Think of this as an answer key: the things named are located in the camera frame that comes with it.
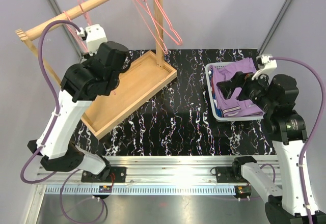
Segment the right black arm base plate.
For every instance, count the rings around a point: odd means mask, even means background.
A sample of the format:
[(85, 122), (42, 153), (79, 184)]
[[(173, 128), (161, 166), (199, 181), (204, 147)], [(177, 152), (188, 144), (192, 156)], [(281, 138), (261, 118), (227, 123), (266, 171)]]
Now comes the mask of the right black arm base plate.
[(231, 166), (216, 166), (210, 169), (217, 183), (247, 183), (244, 178), (235, 176)]

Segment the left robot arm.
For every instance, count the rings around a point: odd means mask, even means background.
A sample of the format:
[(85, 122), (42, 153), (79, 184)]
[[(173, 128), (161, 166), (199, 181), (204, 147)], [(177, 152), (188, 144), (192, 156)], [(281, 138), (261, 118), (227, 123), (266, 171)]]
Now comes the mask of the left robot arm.
[(28, 143), (32, 152), (42, 156), (40, 163), (46, 171), (79, 169), (91, 173), (99, 182), (109, 179), (109, 161), (80, 149), (71, 142), (71, 137), (91, 103), (117, 88), (128, 55), (126, 46), (107, 41), (100, 44), (94, 56), (68, 68), (45, 131), (37, 140)]

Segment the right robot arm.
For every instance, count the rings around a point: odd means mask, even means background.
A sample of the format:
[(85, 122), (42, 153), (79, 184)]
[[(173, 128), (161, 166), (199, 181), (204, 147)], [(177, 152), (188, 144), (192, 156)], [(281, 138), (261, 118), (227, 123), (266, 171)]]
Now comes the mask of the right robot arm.
[(298, 96), (296, 85), (296, 80), (285, 74), (269, 80), (266, 74), (255, 77), (243, 72), (217, 83), (225, 99), (240, 88), (237, 99), (249, 99), (264, 112), (262, 123), (277, 154), (282, 186), (263, 173), (252, 156), (235, 158), (231, 175), (253, 186), (264, 201), (270, 223), (325, 223), (325, 213), (319, 210), (310, 184), (300, 178), (301, 172), (307, 172), (303, 149), (308, 137), (304, 119), (293, 109)]

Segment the blue patterned trousers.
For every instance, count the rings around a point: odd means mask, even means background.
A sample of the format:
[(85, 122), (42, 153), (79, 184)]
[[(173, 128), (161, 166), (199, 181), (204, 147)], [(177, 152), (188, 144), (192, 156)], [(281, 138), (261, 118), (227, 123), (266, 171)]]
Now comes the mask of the blue patterned trousers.
[(218, 107), (218, 103), (217, 103), (217, 99), (216, 99), (216, 95), (215, 95), (215, 90), (214, 90), (214, 85), (213, 85), (213, 70), (212, 68), (209, 69), (208, 71), (209, 74), (209, 78), (210, 78), (210, 86), (211, 86), (211, 92), (212, 92), (212, 98), (213, 98), (213, 103), (214, 103), (214, 107), (215, 107), (215, 112), (217, 114), (217, 116), (222, 117), (222, 111), (221, 109)]

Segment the purple trousers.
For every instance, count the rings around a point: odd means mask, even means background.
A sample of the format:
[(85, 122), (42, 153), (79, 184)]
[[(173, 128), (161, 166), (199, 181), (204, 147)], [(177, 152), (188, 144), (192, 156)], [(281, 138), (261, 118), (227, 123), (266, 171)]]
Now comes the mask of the purple trousers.
[(231, 79), (237, 71), (255, 73), (256, 68), (252, 58), (245, 58), (219, 69), (215, 66), (210, 66), (210, 68), (213, 70), (213, 85), (218, 107), (221, 109), (225, 118), (263, 115), (263, 111), (250, 100), (239, 101), (236, 99), (224, 99), (221, 91), (216, 85), (217, 82)]

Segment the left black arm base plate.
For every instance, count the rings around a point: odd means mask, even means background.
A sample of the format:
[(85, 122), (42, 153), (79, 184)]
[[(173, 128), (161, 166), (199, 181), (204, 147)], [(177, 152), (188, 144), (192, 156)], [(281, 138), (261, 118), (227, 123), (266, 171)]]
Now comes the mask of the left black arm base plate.
[(99, 175), (94, 175), (90, 172), (83, 171), (81, 181), (84, 183), (125, 183), (127, 176), (127, 168), (124, 166), (111, 167), (108, 176), (101, 178)]

